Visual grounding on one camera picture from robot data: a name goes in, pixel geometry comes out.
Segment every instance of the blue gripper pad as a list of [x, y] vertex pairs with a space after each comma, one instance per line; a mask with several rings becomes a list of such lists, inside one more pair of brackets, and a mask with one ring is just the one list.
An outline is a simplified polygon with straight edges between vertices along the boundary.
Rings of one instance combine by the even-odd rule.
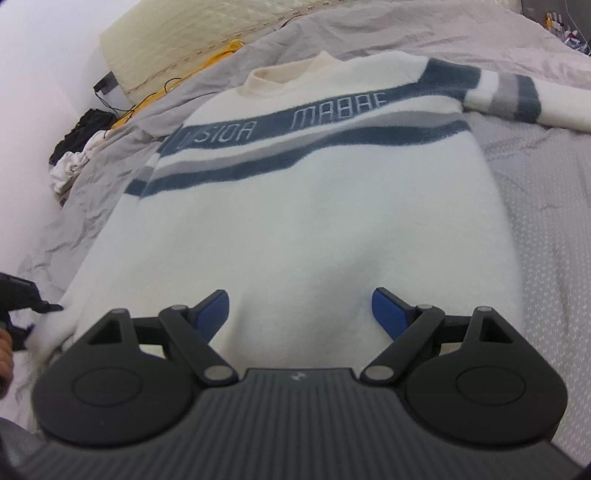
[[191, 309], [190, 323], [199, 336], [209, 343], [230, 313], [230, 297], [225, 290], [216, 290]]
[[383, 287], [376, 288], [371, 299], [374, 318], [392, 340], [396, 340], [415, 320], [414, 308]]

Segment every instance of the gray stripe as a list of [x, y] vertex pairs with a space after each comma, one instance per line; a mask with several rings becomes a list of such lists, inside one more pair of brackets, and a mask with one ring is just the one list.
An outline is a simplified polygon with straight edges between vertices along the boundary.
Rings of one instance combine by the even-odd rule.
[[154, 169], [152, 167], [145, 166], [136, 175], [135, 180], [144, 181], [148, 183], [150, 181], [150, 178], [152, 177], [152, 172], [154, 172]]
[[[168, 177], [170, 175], [181, 173], [195, 173], [198, 171], [218, 170], [220, 168], [232, 167], [240, 163], [256, 160], [259, 158], [270, 157], [277, 155], [286, 150], [302, 147], [315, 142], [327, 135], [333, 135], [340, 131], [350, 130], [352, 128], [360, 127], [423, 127], [423, 128], [437, 128], [443, 125], [450, 124], [459, 119], [462, 119], [460, 113], [433, 113], [433, 112], [391, 112], [383, 113], [375, 117], [361, 117], [358, 121], [345, 122], [339, 124], [335, 128], [326, 131], [307, 131], [306, 134], [295, 138], [286, 138], [277, 142], [260, 147], [254, 150], [249, 150], [244, 153], [237, 153], [227, 155], [225, 157], [213, 158], [211, 160], [202, 161], [179, 161], [172, 165], [167, 165], [156, 169], [154, 175], [149, 177], [150, 180]], [[147, 181], [144, 178], [137, 178], [137, 180]]]
[[499, 72], [499, 88], [492, 98], [488, 112], [509, 120], [515, 119], [517, 104], [519, 101], [519, 88], [517, 75], [514, 73]]

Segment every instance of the wrinkled fabric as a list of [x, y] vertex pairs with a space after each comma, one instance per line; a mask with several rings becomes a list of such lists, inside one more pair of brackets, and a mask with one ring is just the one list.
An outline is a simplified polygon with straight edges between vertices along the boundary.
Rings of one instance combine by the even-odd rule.
[[[321, 50], [346, 60], [395, 49], [591, 89], [591, 59], [500, 7], [411, 0], [359, 2], [311, 14], [200, 72], [115, 131], [83, 169], [62, 216], [47, 227], [18, 275], [34, 280], [47, 300], [59, 301], [137, 170], [198, 106], [242, 84], [254, 68], [307, 59]], [[512, 223], [526, 337], [569, 388], [569, 408], [554, 441], [586, 463], [591, 460], [591, 137], [479, 113], [467, 118]], [[15, 322], [40, 318], [20, 312]], [[27, 356], [19, 355], [17, 380], [0, 403], [1, 416], [32, 431], [37, 426], [28, 398], [36, 374]]]
[[49, 186], [54, 192], [63, 193], [69, 180], [74, 178], [82, 167], [90, 161], [96, 147], [104, 141], [106, 133], [105, 130], [99, 130], [92, 135], [81, 152], [64, 153], [56, 166], [49, 171]]

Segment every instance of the human hand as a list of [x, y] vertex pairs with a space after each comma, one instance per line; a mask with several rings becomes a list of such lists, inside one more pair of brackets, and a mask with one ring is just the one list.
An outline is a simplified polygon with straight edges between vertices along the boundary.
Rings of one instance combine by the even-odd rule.
[[6, 397], [13, 377], [12, 337], [6, 330], [0, 329], [0, 399]]

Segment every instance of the white sweater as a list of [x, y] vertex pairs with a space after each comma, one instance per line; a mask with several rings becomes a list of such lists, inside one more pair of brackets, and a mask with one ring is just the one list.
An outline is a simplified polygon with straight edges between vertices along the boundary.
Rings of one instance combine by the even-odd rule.
[[585, 103], [400, 52], [255, 70], [131, 182], [28, 347], [44, 361], [112, 308], [152, 316], [217, 288], [230, 316], [212, 346], [239, 371], [362, 369], [391, 341], [380, 286], [450, 314], [492, 305], [520, 329], [508, 220], [462, 110], [588, 130]]

